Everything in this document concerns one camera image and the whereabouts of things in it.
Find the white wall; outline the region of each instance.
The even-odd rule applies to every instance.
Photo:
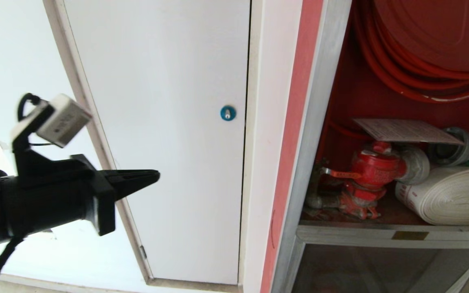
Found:
[[[241,280],[260,291],[302,1],[253,0]]]
[[[43,3],[0,0],[0,144],[13,161],[9,134],[16,123],[16,106],[22,94],[32,92],[49,100],[58,93],[73,96]],[[34,142],[41,142],[37,137]],[[64,149],[37,147],[41,154],[59,160],[71,154],[99,162],[88,132],[80,132]],[[56,239],[29,237],[21,243],[3,273],[86,287],[136,292],[179,292],[148,287],[142,278],[123,224],[98,237],[88,221],[54,228]]]

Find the robotic arm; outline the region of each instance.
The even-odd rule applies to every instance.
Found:
[[[35,108],[18,115],[13,153],[18,176],[0,171],[0,243],[87,219],[99,235],[115,230],[115,201],[158,181],[155,170],[97,171],[84,155],[51,161],[31,149],[28,136],[37,133],[64,147],[90,120],[80,106],[59,95],[51,102],[26,94],[20,102]]]

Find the red fire hose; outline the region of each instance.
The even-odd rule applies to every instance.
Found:
[[[469,72],[456,72],[423,61],[403,48],[382,23],[371,0],[355,2],[354,29],[370,68],[390,89],[425,103],[469,98]]]

